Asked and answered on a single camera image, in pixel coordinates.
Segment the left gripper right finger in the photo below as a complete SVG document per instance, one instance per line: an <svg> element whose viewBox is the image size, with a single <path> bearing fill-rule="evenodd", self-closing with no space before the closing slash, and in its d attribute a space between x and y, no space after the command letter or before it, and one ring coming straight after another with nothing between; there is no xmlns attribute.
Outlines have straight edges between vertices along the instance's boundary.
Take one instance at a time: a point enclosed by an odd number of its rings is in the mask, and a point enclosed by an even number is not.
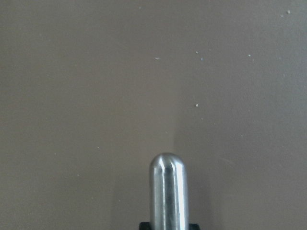
<svg viewBox="0 0 307 230"><path fill-rule="evenodd" d="M189 230L201 230L199 224L197 223L190 223L189 224Z"/></svg>

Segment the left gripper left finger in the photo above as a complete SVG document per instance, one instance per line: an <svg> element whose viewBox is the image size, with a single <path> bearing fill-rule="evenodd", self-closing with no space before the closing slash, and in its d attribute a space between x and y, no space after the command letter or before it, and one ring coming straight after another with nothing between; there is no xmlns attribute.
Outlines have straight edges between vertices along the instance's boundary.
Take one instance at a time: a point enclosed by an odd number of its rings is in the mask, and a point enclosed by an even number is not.
<svg viewBox="0 0 307 230"><path fill-rule="evenodd" d="M149 222L141 222L139 224L139 230L151 230L151 225Z"/></svg>

